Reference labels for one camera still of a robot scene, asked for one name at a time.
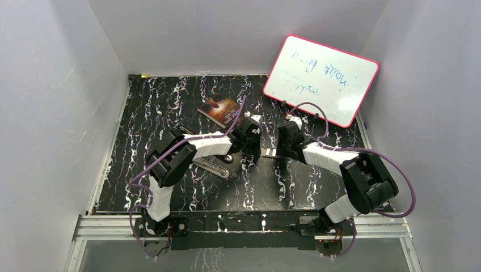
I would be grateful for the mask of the cardboard staple tray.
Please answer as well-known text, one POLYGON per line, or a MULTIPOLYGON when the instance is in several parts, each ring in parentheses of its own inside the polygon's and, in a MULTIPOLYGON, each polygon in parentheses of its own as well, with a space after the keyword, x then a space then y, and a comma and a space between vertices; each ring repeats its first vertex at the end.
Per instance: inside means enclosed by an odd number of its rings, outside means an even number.
POLYGON ((265 158, 276 158, 277 149, 276 148, 261 148, 261 156, 265 158))

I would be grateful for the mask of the beige stapler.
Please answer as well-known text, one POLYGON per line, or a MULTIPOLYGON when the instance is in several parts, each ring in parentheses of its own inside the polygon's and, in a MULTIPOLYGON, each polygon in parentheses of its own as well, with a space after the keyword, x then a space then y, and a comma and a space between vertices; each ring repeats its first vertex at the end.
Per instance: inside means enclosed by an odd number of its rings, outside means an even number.
POLYGON ((222 168, 202 158, 195 159, 193 164, 223 179, 227 179, 230 175, 226 168, 222 168))

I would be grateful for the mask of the black stapler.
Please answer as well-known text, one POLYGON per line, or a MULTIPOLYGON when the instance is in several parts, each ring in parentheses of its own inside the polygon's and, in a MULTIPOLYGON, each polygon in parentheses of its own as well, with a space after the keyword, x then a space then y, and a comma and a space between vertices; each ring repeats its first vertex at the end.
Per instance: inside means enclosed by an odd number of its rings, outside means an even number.
MULTIPOLYGON (((195 135, 195 133, 186 127, 179 125, 177 127, 183 134, 189 134, 189 135, 195 135)), ((216 155, 215 156, 217 159, 220 161, 226 163, 226 164, 231 164, 234 161, 234 158, 232 155, 216 155)))

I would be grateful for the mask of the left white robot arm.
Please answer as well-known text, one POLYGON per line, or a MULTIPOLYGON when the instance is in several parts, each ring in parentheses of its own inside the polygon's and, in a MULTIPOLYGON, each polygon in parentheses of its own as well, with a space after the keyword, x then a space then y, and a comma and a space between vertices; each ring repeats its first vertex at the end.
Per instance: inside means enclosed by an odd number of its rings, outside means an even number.
POLYGON ((261 120, 261 115, 245 117, 224 133, 190 135, 178 129, 169 131, 147 160, 149 197, 147 207, 142 209, 144 227, 156 236, 167 233, 173 187, 184 177, 194 160, 238 152, 260 154, 261 120))

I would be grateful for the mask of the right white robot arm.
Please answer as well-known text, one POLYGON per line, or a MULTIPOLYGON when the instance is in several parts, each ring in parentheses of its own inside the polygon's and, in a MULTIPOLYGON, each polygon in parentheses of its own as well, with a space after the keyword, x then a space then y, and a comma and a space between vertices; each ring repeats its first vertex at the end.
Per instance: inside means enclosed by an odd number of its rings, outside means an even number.
POLYGON ((371 151, 339 151, 304 136, 300 122, 279 126, 277 149, 284 158, 329 170, 343 179, 346 194, 319 210, 307 223, 289 226, 302 236, 335 234, 348 219, 368 214, 398 195, 392 175, 379 155, 371 151))

